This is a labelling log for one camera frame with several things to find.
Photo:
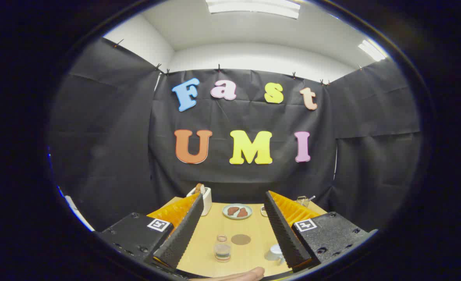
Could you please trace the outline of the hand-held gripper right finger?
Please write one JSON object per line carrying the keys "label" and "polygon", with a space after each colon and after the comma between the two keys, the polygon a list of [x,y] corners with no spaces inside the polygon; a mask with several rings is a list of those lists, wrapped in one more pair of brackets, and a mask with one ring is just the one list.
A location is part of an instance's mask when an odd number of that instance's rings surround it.
{"label": "hand-held gripper right finger", "polygon": [[318,212],[272,191],[266,192],[266,213],[286,264],[293,272],[329,263],[371,238],[337,212]]}

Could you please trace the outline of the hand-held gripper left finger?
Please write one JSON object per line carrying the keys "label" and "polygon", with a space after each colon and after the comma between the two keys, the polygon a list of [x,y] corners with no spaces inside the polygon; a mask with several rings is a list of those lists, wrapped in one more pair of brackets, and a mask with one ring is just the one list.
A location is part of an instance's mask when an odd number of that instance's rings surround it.
{"label": "hand-held gripper left finger", "polygon": [[131,260],[174,272],[203,209],[202,194],[196,193],[148,215],[132,212],[97,234]]}

